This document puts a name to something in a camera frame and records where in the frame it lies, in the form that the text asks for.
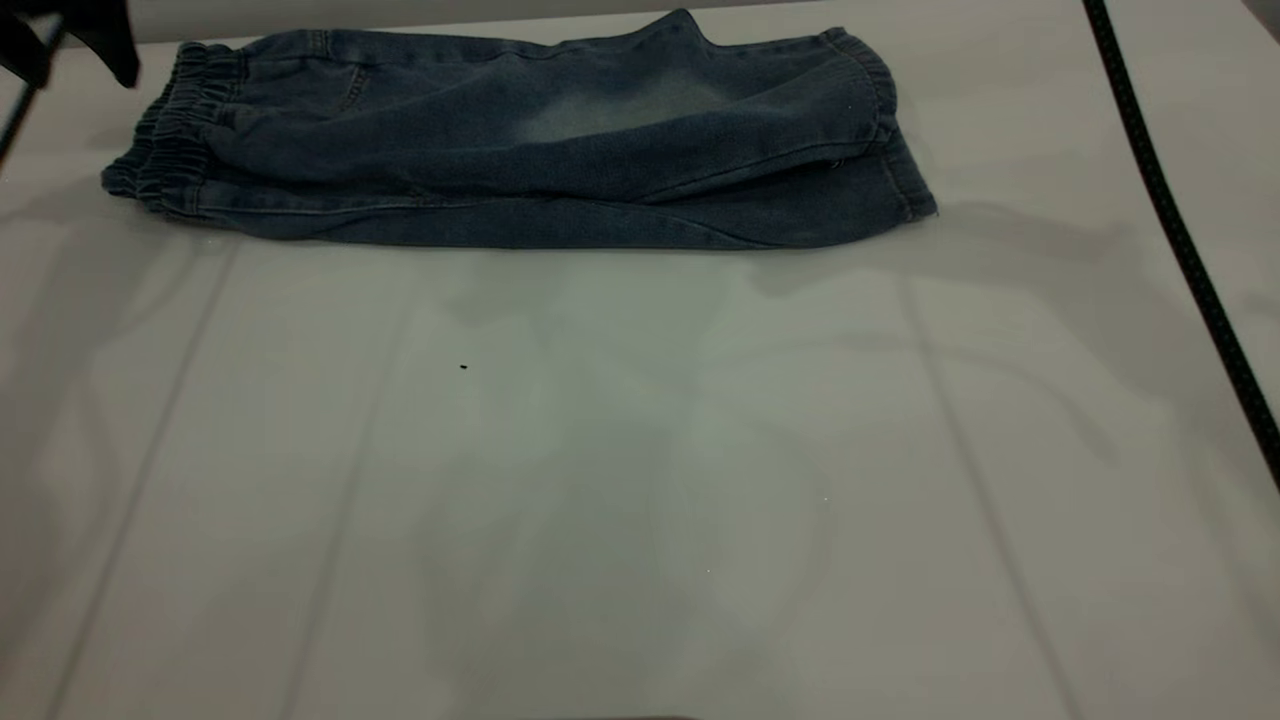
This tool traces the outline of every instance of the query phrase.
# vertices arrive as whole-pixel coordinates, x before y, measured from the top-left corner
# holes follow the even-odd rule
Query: black object
[[[1222,301],[1217,297],[1213,281],[1204,269],[1196,242],[1183,223],[1181,213],[1174,195],[1165,182],[1165,172],[1160,168],[1160,158],[1156,147],[1151,142],[1147,132],[1147,123],[1142,118],[1142,109],[1133,92],[1133,82],[1129,79],[1129,70],[1125,69],[1124,56],[1120,54],[1120,44],[1116,40],[1115,28],[1111,27],[1111,17],[1107,14],[1105,0],[1084,0],[1084,12],[1089,15],[1089,26],[1093,28],[1093,40],[1098,44],[1098,53],[1102,55],[1102,65],[1107,70],[1107,79],[1111,82],[1111,94],[1115,95],[1116,106],[1120,109],[1120,120],[1124,123],[1125,135],[1129,136],[1129,146],[1133,156],[1138,161],[1138,170],[1142,181],[1147,184],[1147,195],[1156,208],[1160,224],[1165,228],[1169,238],[1169,247],[1178,259],[1178,266],[1183,270],[1187,286],[1196,299],[1201,318],[1208,327],[1208,334],[1213,338],[1217,355],[1222,360],[1231,387],[1235,388],[1235,398],[1240,401],[1244,416],[1253,429],[1253,438],[1258,442],[1258,450],[1267,461],[1271,470],[1271,479],[1280,489],[1280,430],[1276,429],[1275,415],[1267,405],[1267,397],[1258,387],[1258,379],[1253,375],[1249,359],[1240,347],[1239,338],[1231,328],[1231,320],[1226,316]]]
[[[27,85],[44,87],[52,49],[23,19],[55,13],[61,15],[63,29],[97,53],[116,82],[137,85],[138,54],[124,0],[0,0],[0,65]]]

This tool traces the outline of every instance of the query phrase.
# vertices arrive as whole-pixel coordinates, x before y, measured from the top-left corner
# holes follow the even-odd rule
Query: elastic waistband
[[[102,187],[155,213],[193,217],[210,161],[198,128],[218,122],[242,76],[238,53],[221,45],[183,45],[169,85],[138,120],[133,146],[102,170]]]
[[[877,115],[879,118],[892,118],[897,114],[897,87],[893,85],[893,76],[890,74],[884,60],[870,46],[838,27],[823,32],[818,38],[861,65],[868,82],[876,90]]]

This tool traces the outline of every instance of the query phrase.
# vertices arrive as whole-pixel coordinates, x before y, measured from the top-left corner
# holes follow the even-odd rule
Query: denim shorts
[[[293,31],[186,44],[113,195],[268,238],[453,247],[819,247],[936,211],[883,61],[842,29]]]

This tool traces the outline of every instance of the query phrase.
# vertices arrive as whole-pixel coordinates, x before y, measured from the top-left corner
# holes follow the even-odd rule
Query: white table
[[[1112,5],[1280,398],[1280,46]],[[174,46],[137,92],[61,54],[0,186],[0,717],[1277,716],[1280,496],[1076,3],[695,14],[867,40],[942,215],[803,254],[243,238],[97,187]]]

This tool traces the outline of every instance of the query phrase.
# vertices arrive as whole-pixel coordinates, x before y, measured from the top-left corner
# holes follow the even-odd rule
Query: black cable
[[[54,53],[58,53],[58,46],[63,44],[64,36],[63,20],[59,18],[58,24],[54,26],[54,32],[49,37],[49,42],[46,42],[50,60],[52,60]],[[18,138],[18,131],[22,128],[23,120],[27,119],[27,111],[31,110],[31,104],[36,100],[37,92],[40,92],[40,88],[28,82],[22,88],[22,96],[13,104],[13,110],[9,111],[9,122],[5,123],[4,135],[0,136],[0,168],[4,167],[5,158],[9,156],[13,141]]]
[[[1120,120],[1124,123],[1125,135],[1129,136],[1129,147],[1138,161],[1138,170],[1142,181],[1147,186],[1147,195],[1156,208],[1160,224],[1165,228],[1169,238],[1169,247],[1178,259],[1178,266],[1183,270],[1187,286],[1196,299],[1201,318],[1208,328],[1217,355],[1222,360],[1226,375],[1231,379],[1235,389],[1235,398],[1240,401],[1240,409],[1249,420],[1253,429],[1253,438],[1258,441],[1258,450],[1267,461],[1271,470],[1271,479],[1280,489],[1280,429],[1276,429],[1275,415],[1267,406],[1267,397],[1258,387],[1258,379],[1253,375],[1249,359],[1240,347],[1239,338],[1231,328],[1231,320],[1222,309],[1222,301],[1217,297],[1213,281],[1210,279],[1204,263],[1201,260],[1196,242],[1187,232],[1187,224],[1178,211],[1174,195],[1165,182],[1165,172],[1160,168],[1160,158],[1156,147],[1151,142],[1151,133],[1147,132],[1147,123],[1142,118],[1142,109],[1138,106],[1138,97],[1133,92],[1133,82],[1129,79],[1129,70],[1125,69],[1124,56],[1120,54],[1120,44],[1116,41],[1115,28],[1111,27],[1111,17],[1107,14],[1105,0],[1083,0],[1084,12],[1089,15],[1089,24],[1093,27],[1093,40],[1098,44],[1098,53],[1102,55],[1102,65],[1107,70],[1107,79],[1111,82],[1111,94],[1115,95],[1116,108],[1120,110]]]

